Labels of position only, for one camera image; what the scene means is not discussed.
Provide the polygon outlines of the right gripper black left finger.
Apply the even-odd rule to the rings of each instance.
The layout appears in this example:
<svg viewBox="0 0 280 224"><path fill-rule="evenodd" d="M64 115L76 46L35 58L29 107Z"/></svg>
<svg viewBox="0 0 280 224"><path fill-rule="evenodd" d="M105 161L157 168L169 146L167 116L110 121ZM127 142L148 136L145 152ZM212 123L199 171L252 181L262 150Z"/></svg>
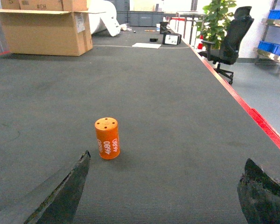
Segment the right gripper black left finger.
<svg viewBox="0 0 280 224"><path fill-rule="evenodd" d="M79 205L91 156L85 151L37 186L13 206L0 212L0 224L71 224Z"/></svg>

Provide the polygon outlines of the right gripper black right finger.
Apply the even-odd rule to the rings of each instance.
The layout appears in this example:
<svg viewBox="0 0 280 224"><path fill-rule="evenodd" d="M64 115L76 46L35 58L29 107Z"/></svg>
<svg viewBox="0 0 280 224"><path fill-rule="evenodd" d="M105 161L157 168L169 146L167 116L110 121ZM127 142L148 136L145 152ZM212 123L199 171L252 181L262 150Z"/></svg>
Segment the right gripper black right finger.
<svg viewBox="0 0 280 224"><path fill-rule="evenodd" d="M251 158L237 186L242 212L249 224L280 224L280 179L271 177Z"/></svg>

